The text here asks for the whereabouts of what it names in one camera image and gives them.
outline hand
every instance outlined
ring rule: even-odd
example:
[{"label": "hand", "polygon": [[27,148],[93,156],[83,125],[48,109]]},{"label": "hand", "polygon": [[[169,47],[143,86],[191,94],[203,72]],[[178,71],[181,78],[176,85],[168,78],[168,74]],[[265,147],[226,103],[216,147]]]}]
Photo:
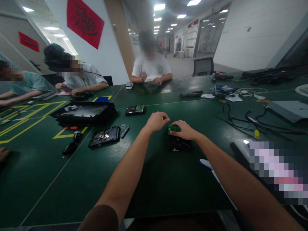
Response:
[{"label": "hand", "polygon": [[142,79],[142,82],[144,82],[147,79],[147,73],[145,71],[141,73],[141,79]]},{"label": "hand", "polygon": [[175,121],[171,124],[171,126],[177,125],[180,127],[181,131],[180,132],[170,132],[171,135],[173,136],[178,136],[181,137],[185,140],[195,140],[198,132],[191,128],[189,124],[187,124],[183,120]]},{"label": "hand", "polygon": [[74,89],[74,90],[72,91],[72,95],[73,95],[74,97],[77,97],[77,96],[78,96],[78,93],[82,93],[82,92],[84,92],[84,90],[83,90],[82,88],[76,88],[76,89]]},{"label": "hand", "polygon": [[151,133],[159,131],[166,123],[170,121],[169,117],[164,112],[152,113],[144,128]]},{"label": "hand", "polygon": [[3,105],[8,105],[10,104],[11,102],[9,100],[0,100],[0,106],[3,106]]},{"label": "hand", "polygon": [[162,83],[162,80],[161,80],[161,78],[160,77],[156,77],[155,79],[153,79],[153,84],[159,84],[159,85],[161,85],[161,83]]},{"label": "hand", "polygon": [[0,162],[4,161],[7,155],[10,153],[10,150],[7,148],[0,148]]}]

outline man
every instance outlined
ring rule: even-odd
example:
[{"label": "man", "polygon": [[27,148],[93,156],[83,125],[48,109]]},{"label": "man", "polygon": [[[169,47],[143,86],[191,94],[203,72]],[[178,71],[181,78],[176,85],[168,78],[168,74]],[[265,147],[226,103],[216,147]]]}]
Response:
[{"label": "man", "polygon": [[134,63],[130,81],[134,83],[152,81],[154,84],[161,85],[162,82],[171,80],[173,78],[171,69],[166,58],[156,52],[156,42],[152,31],[141,31],[139,42],[142,55]]},{"label": "man", "polygon": [[64,82],[57,83],[56,88],[72,92],[75,97],[85,91],[99,91],[109,86],[93,65],[81,63],[73,56],[62,56],[58,66],[58,72],[64,77]]},{"label": "man", "polygon": [[0,95],[0,106],[28,100],[49,90],[58,92],[53,85],[39,74],[18,71],[10,65],[8,62],[0,61],[0,81],[7,81],[11,88],[9,92]]},{"label": "man", "polygon": [[[116,231],[119,229],[140,179],[150,137],[169,121],[166,113],[156,112],[151,115],[116,167],[102,196],[87,214],[78,231]],[[256,231],[304,231],[251,173],[205,135],[192,129],[182,120],[176,121],[172,125],[181,128],[180,132],[171,132],[172,135],[193,140],[200,146],[229,197]],[[135,220],[128,230],[213,230],[210,229],[213,227],[212,223],[211,225],[205,224],[204,227],[192,219],[164,218],[163,220],[156,219],[155,222],[140,222],[139,224],[138,221],[138,219]]]}]

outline blue object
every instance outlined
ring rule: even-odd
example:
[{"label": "blue object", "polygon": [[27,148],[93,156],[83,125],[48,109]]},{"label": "blue object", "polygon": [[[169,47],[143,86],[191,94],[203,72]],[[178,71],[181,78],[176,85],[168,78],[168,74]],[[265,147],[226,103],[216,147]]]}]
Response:
[{"label": "blue object", "polygon": [[98,97],[97,100],[95,100],[95,102],[109,102],[109,97],[108,96]]}]

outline small component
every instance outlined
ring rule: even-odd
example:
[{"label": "small component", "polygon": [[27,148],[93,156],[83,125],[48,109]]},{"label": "small component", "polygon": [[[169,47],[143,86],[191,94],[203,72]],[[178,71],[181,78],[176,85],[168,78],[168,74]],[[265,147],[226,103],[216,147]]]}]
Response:
[{"label": "small component", "polygon": [[79,143],[82,139],[83,134],[80,131],[74,132],[73,141]]},{"label": "small component", "polygon": [[65,111],[73,111],[75,109],[78,109],[78,107],[76,105],[67,106],[67,107],[64,108]]},{"label": "small component", "polygon": [[62,155],[67,156],[73,154],[77,149],[77,144],[75,142],[71,142],[63,151]]},{"label": "small component", "polygon": [[180,132],[181,129],[179,126],[169,126],[168,127],[168,135],[171,135],[170,132]]},{"label": "small component", "polygon": [[126,125],[126,124],[122,124],[120,127],[120,137],[124,138],[124,136],[126,135],[126,133],[129,130],[130,125]]},{"label": "small component", "polygon": [[259,133],[258,130],[255,130],[255,131],[254,131],[254,137],[255,137],[256,139],[260,139],[260,133]]}]

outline green circuit board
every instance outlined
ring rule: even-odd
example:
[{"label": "green circuit board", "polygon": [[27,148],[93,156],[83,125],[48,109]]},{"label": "green circuit board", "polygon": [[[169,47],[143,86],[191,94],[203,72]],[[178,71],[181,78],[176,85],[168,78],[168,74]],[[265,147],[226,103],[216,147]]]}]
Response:
[{"label": "green circuit board", "polygon": [[136,111],[135,112],[143,112],[143,110],[144,110],[144,105],[137,105],[136,106]]}]

